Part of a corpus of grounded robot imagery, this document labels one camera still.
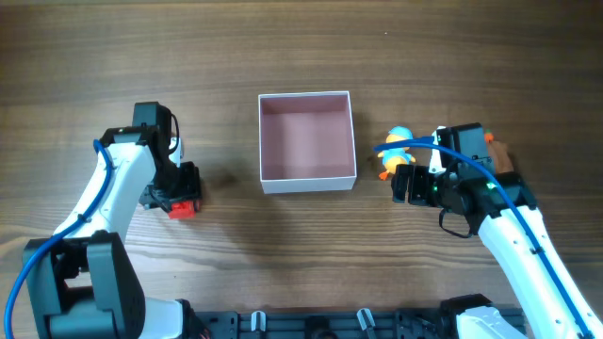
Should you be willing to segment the white box pink interior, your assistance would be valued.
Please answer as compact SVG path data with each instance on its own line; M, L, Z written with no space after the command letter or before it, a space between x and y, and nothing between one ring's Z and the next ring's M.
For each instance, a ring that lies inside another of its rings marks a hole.
M260 94L258 134L266 194L353 188L357 164L347 90Z

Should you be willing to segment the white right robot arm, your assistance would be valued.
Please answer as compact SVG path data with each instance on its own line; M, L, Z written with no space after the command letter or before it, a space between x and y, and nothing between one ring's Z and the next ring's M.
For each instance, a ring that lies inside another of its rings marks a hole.
M399 165L393 197L465 218L503 270L537 338L599 338L602 322L556 252L537 203L521 178L457 162L434 173Z

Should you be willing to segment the red toy fire truck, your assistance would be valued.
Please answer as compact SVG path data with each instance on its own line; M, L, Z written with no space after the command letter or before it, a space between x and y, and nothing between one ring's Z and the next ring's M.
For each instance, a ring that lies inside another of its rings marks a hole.
M170 219L194 218L201 210L201 205L201 200L175 202L171 205L171 211L168 213L168 216Z

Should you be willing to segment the yellow duck toy blue hat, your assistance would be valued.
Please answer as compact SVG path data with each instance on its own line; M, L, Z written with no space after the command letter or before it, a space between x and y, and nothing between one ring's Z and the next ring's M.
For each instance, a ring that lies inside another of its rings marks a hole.
M396 126L388 132L386 143L393 143L412 139L413 134L410 129L402 126ZM398 165L409 165L416 162L416 159L408 153L409 148L394 148L378 153L382 159L384 171L379 174L379 178L385 181L389 174L395 174Z

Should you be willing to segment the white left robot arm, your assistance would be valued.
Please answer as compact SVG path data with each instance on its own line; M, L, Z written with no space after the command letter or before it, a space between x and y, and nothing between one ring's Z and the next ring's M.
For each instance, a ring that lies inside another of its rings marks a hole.
M194 216L198 169L172 156L179 147L161 127L108 129L93 148L98 162L71 214L24 248L5 310L7 337L23 285L41 338L210 337L188 301L145 297L123 244L139 205Z

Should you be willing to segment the colourful puzzle cube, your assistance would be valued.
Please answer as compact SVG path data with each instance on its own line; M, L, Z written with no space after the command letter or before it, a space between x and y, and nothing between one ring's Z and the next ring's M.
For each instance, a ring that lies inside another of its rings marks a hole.
M182 140L180 137L171 137L169 159L176 167L180 167L182 159Z

